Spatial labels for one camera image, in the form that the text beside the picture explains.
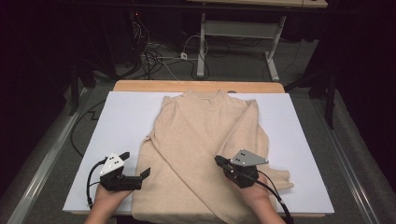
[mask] hand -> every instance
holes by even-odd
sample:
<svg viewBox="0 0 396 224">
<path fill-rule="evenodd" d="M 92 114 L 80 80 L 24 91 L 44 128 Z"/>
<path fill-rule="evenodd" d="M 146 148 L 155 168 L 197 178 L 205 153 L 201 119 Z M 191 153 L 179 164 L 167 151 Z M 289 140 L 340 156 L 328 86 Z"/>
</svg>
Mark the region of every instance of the hand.
<svg viewBox="0 0 396 224">
<path fill-rule="evenodd" d="M 132 192 L 132 190 L 117 192 L 107 191 L 101 184 L 99 184 L 96 189 L 92 210 L 85 223 L 106 223 L 120 206 L 121 202 Z"/>
<path fill-rule="evenodd" d="M 261 224 L 285 223 L 271 205 L 268 190 L 259 184 L 240 189 L 233 181 L 227 178 L 228 182 L 239 192 L 244 202 L 249 206 Z M 258 180 L 267 184 L 266 177 L 259 173 Z"/>
</svg>

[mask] white table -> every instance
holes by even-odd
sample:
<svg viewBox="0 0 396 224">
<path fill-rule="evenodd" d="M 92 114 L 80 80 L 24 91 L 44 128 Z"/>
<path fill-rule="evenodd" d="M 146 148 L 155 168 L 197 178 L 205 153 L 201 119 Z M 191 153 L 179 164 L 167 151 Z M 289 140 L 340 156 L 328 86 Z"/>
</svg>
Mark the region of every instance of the white table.
<svg viewBox="0 0 396 224">
<path fill-rule="evenodd" d="M 129 151 L 125 161 L 125 175 L 134 175 L 139 148 L 151 131 L 163 97 L 177 92 L 113 91 L 92 135 L 73 186 L 64 204 L 64 211 L 88 213 L 86 182 L 91 168 L 111 152 Z M 256 99 L 260 111 L 260 125 L 269 137 L 269 161 L 274 169 L 290 171 L 292 189 L 280 191 L 280 196 L 294 217 L 322 217 L 334 213 L 332 203 L 320 176 L 290 96 L 286 93 L 231 93 L 241 99 Z M 99 180 L 98 167 L 92 183 Z M 91 187 L 94 197 L 96 186 Z M 119 207 L 117 214 L 130 215 L 132 196 Z"/>
</svg>

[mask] beige sweater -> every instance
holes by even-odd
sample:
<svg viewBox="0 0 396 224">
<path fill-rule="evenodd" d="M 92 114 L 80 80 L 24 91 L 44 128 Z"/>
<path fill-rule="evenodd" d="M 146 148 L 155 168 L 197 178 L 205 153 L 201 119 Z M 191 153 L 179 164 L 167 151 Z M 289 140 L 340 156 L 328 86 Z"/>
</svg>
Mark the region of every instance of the beige sweater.
<svg viewBox="0 0 396 224">
<path fill-rule="evenodd" d="M 241 148 L 267 158 L 268 137 L 258 118 L 255 100 L 239 100 L 223 91 L 165 97 L 140 149 L 136 173 L 151 167 L 151 175 L 134 192 L 133 216 L 169 224 L 257 223 L 214 158 L 232 158 Z M 277 189 L 293 186 L 289 172 L 269 165 L 258 168 Z"/>
</svg>

